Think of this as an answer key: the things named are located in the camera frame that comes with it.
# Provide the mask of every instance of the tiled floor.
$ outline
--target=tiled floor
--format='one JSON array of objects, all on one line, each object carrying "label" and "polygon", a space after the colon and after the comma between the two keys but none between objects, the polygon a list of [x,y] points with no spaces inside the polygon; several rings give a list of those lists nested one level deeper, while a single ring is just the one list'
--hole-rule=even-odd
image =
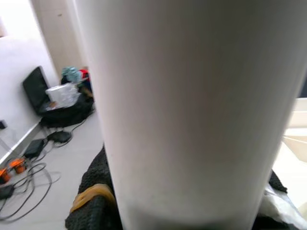
[{"label": "tiled floor", "polygon": [[[100,132],[97,113],[91,115],[85,123],[73,132],[73,139],[66,146],[53,149],[41,162],[47,164],[49,172],[61,172],[61,179],[54,183],[43,202],[30,214],[14,223],[0,223],[5,230],[64,230],[64,220],[69,214],[72,202],[77,195],[83,173],[101,150],[103,139]],[[53,180],[58,173],[51,173]],[[35,177],[35,184],[45,184],[48,180],[43,174]],[[33,207],[44,195],[47,186],[39,186],[27,204],[16,215],[22,215]],[[1,212],[1,216],[11,214],[25,199],[24,195],[13,197]]]}]

